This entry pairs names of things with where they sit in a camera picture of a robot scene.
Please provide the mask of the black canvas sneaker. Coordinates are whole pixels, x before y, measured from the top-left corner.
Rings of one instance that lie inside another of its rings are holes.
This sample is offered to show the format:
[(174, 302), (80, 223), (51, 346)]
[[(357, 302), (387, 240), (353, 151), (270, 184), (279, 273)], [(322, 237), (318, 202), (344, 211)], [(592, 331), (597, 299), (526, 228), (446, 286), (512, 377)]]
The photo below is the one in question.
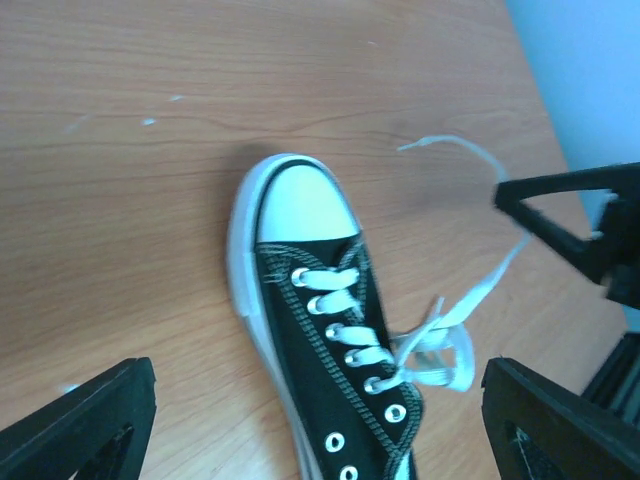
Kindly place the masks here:
[(236, 314), (271, 377), (304, 479), (413, 479), (424, 406), (393, 356), (361, 225), (320, 161), (282, 153), (242, 180), (227, 236)]

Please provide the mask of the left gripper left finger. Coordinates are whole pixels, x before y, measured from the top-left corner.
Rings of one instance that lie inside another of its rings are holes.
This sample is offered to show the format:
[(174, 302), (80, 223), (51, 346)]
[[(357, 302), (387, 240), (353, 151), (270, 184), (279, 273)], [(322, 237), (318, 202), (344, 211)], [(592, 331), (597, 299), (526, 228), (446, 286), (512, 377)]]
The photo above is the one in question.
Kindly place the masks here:
[(147, 357), (129, 358), (1, 431), (3, 479), (138, 479), (156, 414)]

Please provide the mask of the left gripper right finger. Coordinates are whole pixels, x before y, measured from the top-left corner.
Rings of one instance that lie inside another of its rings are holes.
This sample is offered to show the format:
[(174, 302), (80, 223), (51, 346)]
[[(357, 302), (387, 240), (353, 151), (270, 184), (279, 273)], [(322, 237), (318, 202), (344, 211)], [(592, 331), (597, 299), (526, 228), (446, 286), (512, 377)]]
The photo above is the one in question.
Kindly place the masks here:
[(511, 358), (491, 359), (482, 417), (502, 479), (637, 479), (639, 430)]

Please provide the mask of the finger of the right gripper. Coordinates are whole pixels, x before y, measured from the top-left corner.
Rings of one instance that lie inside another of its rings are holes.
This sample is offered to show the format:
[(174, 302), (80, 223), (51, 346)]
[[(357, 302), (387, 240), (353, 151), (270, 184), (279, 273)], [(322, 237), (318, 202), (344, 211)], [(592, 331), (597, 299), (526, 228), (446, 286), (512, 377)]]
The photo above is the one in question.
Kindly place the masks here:
[[(608, 190), (608, 201), (596, 235), (581, 239), (540, 211), (525, 204), (532, 197)], [(639, 271), (639, 164), (610, 165), (574, 172), (501, 182), (494, 206), (538, 237), (590, 281), (599, 284), (610, 276), (615, 283), (637, 286)]]

